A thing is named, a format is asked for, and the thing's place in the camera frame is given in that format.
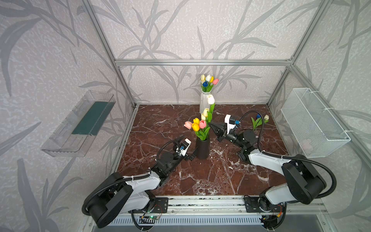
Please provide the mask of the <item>black cylindrical vase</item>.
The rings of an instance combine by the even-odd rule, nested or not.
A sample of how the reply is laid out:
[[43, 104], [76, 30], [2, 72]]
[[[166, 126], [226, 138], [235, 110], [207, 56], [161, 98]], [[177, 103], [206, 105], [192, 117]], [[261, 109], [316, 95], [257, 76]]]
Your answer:
[[199, 137], [196, 140], [196, 157], [200, 160], [205, 160], [210, 154], [210, 139], [201, 140]]

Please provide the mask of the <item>pink yellow tulip bundle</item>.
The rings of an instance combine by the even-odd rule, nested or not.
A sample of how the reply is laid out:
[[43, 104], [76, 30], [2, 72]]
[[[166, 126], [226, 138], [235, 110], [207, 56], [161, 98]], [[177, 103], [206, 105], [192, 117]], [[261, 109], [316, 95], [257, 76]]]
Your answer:
[[205, 120], [195, 118], [192, 122], [186, 121], [184, 126], [189, 130], [193, 130], [201, 141], [209, 139], [210, 126]]

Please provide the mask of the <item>white ribbed ceramic vase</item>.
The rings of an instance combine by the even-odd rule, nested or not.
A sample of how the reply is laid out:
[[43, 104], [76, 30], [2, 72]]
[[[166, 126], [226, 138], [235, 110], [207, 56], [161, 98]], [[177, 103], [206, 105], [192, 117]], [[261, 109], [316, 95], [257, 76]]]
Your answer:
[[210, 107], [208, 104], [209, 95], [211, 95], [211, 92], [202, 91], [200, 94], [200, 110], [199, 110], [200, 114], [202, 114], [206, 108]]

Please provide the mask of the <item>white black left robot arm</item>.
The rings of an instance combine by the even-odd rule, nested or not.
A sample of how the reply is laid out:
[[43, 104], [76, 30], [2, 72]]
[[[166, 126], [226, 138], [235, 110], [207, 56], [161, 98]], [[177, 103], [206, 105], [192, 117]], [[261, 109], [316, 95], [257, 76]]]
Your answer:
[[163, 145], [156, 154], [156, 163], [145, 174], [109, 175], [83, 202], [82, 213], [91, 216], [98, 228], [104, 228], [118, 215], [135, 210], [150, 211], [155, 207], [152, 190], [164, 186], [183, 160], [193, 160], [188, 154], [191, 141], [183, 136]]

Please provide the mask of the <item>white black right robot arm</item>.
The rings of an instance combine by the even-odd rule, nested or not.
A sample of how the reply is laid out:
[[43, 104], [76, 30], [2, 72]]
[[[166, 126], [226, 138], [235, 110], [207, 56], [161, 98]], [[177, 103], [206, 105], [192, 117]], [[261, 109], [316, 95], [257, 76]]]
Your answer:
[[314, 199], [331, 195], [337, 187], [337, 179], [325, 165], [307, 159], [304, 155], [281, 156], [261, 150], [261, 135], [253, 130], [237, 134], [241, 121], [231, 115], [221, 123], [210, 123], [219, 142], [226, 139], [240, 148], [239, 159], [250, 165], [260, 166], [282, 175], [286, 182], [267, 189], [257, 197], [263, 210], [286, 203], [310, 204]]

